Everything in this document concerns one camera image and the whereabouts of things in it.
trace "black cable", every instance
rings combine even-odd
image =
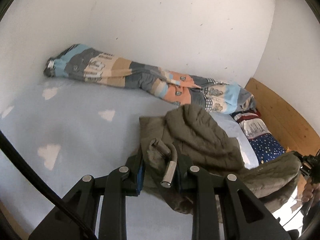
[[[56,207],[75,222],[90,240],[97,240],[91,228],[36,174],[0,130],[0,149],[27,180]]]
[[[294,216],[292,218],[290,218],[290,220],[288,222],[286,222],[282,227],[284,227],[286,224],[288,224],[295,216],[296,214],[298,214],[301,210],[301,208],[299,209],[299,211],[297,213],[294,214]]]

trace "star pattern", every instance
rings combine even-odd
[[[249,140],[249,142],[258,158],[259,164],[274,160],[285,153],[284,148],[271,133],[258,136]]]

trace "orange fabric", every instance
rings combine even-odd
[[[173,75],[173,78],[172,78],[173,80],[180,81],[181,87],[201,88],[195,84],[195,82],[193,81],[193,78],[190,77],[188,74],[181,74],[181,73],[174,72],[174,71],[169,71],[169,73],[171,75]]]
[[[163,99],[172,103],[180,102],[181,105],[191,104],[191,95],[189,89],[172,84],[168,85],[168,91]]]

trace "finger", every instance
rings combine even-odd
[[[314,190],[318,190],[320,189],[320,183],[313,184],[312,187]]]
[[[311,184],[306,184],[304,186],[304,191],[313,192],[313,186]]]
[[[306,202],[308,202],[309,201],[309,198],[307,198],[307,197],[302,197],[301,198],[301,202],[302,203],[306,203]]]
[[[303,197],[307,197],[307,198],[312,198],[313,194],[312,194],[310,191],[304,190],[304,191],[302,192],[302,196],[303,196]]]
[[[320,190],[317,190],[317,192],[315,193],[315,202],[319,202],[320,201]]]

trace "human hand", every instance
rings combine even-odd
[[[320,183],[311,184],[311,182],[312,182],[312,180],[311,180],[311,178],[309,178],[307,180],[306,185],[304,186],[301,201],[302,201],[302,203],[306,203],[315,194],[315,198],[314,198],[313,203],[311,205],[311,207],[313,207],[316,203],[318,203],[320,201]]]

